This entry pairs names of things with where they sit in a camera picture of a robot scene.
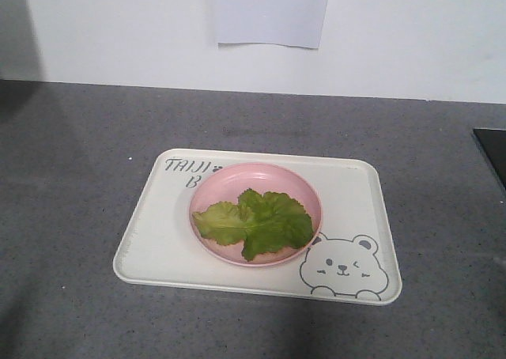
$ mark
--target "pink plate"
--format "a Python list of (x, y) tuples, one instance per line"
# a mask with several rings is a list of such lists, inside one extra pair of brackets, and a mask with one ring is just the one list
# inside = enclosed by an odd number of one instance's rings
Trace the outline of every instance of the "pink plate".
[[(202, 238), (193, 223), (191, 214), (195, 211), (206, 211), (209, 206), (220, 201), (237, 203), (239, 195), (249, 187), (260, 194), (266, 191), (286, 193), (300, 202), (312, 220), (314, 235), (311, 241), (303, 248), (283, 248), (275, 253), (256, 255), (248, 262), (241, 255), (243, 242), (221, 246), (214, 240)], [(197, 188), (190, 203), (191, 227), (204, 247), (218, 258), (241, 266), (271, 266), (294, 258), (310, 246), (316, 238), (321, 220), (321, 203), (311, 185), (296, 173), (273, 164), (234, 164), (220, 169)]]

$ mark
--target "bear face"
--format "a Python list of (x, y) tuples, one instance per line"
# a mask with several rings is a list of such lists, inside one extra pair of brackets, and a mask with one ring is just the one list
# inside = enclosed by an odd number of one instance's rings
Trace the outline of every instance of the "bear face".
[(320, 233), (300, 265), (300, 278), (312, 294), (380, 300), (388, 276), (376, 258), (377, 251), (378, 244), (370, 236), (327, 239)]

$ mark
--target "white tray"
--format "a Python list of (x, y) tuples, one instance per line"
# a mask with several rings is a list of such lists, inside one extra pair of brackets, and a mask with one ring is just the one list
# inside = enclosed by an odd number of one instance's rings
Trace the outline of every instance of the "white tray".
[[(260, 268), (235, 266), (205, 250), (188, 218), (191, 196), (219, 168), (244, 162), (283, 166), (315, 188), (323, 206), (321, 241), (287, 263)], [(363, 161), (326, 157), (199, 149), (162, 153), (113, 267), (119, 278), (134, 284), (357, 304), (390, 304), (402, 288), (376, 170)]]

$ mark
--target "gray countertop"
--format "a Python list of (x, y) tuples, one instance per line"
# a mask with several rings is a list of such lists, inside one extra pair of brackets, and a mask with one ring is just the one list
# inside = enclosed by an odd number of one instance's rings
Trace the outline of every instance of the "gray countertop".
[[(506, 106), (0, 81), (0, 357), (506, 357)], [(171, 148), (367, 161), (403, 280), (374, 307), (121, 282)]]

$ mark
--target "lettuce leaf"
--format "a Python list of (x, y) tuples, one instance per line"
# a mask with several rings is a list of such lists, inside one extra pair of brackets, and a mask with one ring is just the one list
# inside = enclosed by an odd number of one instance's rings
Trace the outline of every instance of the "lettuce leaf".
[(203, 238), (220, 245), (243, 240), (242, 255), (247, 261), (283, 247), (302, 248), (313, 237), (311, 217), (286, 193), (268, 191), (261, 195), (247, 189), (237, 205), (219, 202), (192, 216)]

